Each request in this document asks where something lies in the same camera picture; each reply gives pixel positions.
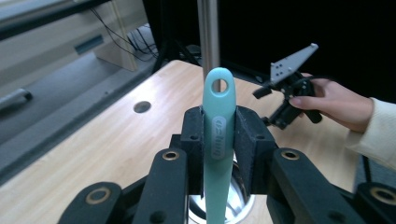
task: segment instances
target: wooden tabletop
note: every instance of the wooden tabletop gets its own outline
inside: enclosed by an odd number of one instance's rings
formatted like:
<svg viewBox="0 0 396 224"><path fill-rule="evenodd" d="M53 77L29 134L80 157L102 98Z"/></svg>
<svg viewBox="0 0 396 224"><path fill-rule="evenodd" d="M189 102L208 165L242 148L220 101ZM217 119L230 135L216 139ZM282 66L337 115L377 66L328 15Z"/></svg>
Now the wooden tabletop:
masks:
<svg viewBox="0 0 396 224"><path fill-rule="evenodd" d="M0 223L57 223L74 197L89 185L115 182L125 188L149 172L154 155L181 133L184 112L202 104L202 68L172 61L114 105L0 188ZM260 100L259 86L235 79L237 104L270 116L279 92ZM145 113L139 102L151 103ZM297 118L286 130L269 127L280 147L301 150L334 185L352 190L358 155L344 149L347 129L324 118ZM247 223L271 223L265 196L257 196Z"/></svg>

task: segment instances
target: white sleeve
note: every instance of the white sleeve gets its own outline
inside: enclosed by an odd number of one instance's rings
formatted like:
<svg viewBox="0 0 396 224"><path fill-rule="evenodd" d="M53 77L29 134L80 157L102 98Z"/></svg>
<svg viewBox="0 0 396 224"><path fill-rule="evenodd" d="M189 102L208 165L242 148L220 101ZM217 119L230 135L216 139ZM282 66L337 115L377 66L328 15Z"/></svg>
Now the white sleeve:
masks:
<svg viewBox="0 0 396 224"><path fill-rule="evenodd" d="M374 112L366 132L350 131L346 148L396 171L396 105L372 99Z"/></svg>

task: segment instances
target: gray floor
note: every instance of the gray floor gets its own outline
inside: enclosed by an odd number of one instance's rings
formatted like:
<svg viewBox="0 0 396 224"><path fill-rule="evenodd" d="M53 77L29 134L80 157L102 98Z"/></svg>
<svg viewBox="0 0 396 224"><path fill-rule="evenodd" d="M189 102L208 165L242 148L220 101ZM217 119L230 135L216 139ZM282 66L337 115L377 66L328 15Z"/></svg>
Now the gray floor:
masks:
<svg viewBox="0 0 396 224"><path fill-rule="evenodd" d="M151 75L156 58L145 47L154 41L147 26L139 31L146 43L131 32L142 49L135 53L136 71L89 53L24 87L31 101L21 98L0 110L0 185Z"/></svg>

